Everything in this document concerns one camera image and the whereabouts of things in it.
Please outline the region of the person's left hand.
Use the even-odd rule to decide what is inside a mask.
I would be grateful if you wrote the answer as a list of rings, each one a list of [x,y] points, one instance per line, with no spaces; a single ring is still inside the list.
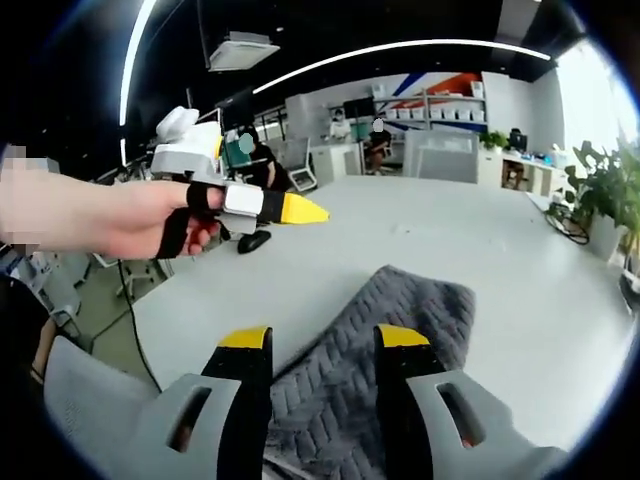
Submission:
[[[119,259],[197,255],[219,233],[217,220],[188,203],[194,187],[174,181],[136,181],[110,187],[113,203],[98,223],[98,247]]]

